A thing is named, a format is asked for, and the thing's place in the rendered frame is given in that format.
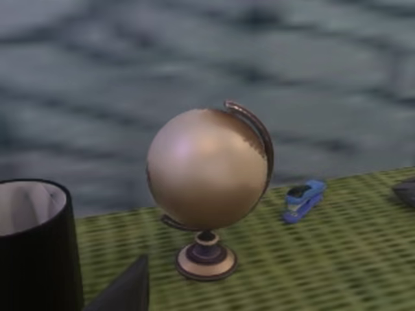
blurry background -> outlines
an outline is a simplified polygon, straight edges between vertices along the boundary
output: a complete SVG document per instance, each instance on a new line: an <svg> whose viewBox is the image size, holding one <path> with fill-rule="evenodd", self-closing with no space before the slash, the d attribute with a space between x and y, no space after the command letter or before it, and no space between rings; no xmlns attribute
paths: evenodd
<svg viewBox="0 0 415 311"><path fill-rule="evenodd" d="M153 205L147 148L232 98L268 126L273 184L415 165L415 1L2 0L0 178L78 216Z"/></svg>

globe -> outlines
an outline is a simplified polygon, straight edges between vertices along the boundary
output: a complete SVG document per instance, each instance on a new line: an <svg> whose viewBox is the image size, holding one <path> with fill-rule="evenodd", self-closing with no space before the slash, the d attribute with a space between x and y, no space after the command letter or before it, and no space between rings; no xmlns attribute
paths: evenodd
<svg viewBox="0 0 415 311"><path fill-rule="evenodd" d="M212 230L244 218L264 194L274 166L267 129L242 106L193 109L171 119L147 156L149 189L165 224L199 231L176 256L177 270L197 281L233 273L237 256Z"/></svg>
<svg viewBox="0 0 415 311"><path fill-rule="evenodd" d="M249 213L267 182L263 144L225 111L194 109L168 122L148 151L156 203L177 222L201 230L227 227Z"/></svg>

round globe base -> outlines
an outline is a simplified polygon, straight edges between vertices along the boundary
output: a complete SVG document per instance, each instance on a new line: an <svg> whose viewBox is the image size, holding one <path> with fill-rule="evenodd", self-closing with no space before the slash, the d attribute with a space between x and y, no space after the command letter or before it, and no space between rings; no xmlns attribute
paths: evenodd
<svg viewBox="0 0 415 311"><path fill-rule="evenodd" d="M176 268L181 275L195 281L219 281L235 271L236 254L220 245L215 233L204 231L195 240L177 254Z"/></svg>

wicker tabletop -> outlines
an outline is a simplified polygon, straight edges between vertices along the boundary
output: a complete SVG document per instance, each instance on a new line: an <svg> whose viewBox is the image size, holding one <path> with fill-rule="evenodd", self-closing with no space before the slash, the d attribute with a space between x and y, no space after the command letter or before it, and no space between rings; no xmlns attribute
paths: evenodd
<svg viewBox="0 0 415 311"><path fill-rule="evenodd" d="M151 311L415 310L415 210L390 186L415 176L402 168L327 181L325 198L303 220L280 220L287 188L220 230L239 256L229 279L183 279L174 256L192 233L166 227L142 208L77 220L84 291L90 301L136 257L150 259Z"/></svg>

black cylinder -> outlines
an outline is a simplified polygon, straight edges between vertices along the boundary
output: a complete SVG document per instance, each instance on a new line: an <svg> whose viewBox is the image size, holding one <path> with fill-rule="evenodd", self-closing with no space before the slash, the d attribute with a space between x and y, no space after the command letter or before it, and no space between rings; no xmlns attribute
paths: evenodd
<svg viewBox="0 0 415 311"><path fill-rule="evenodd" d="M81 311L69 191L52 181L0 181L0 310Z"/></svg>

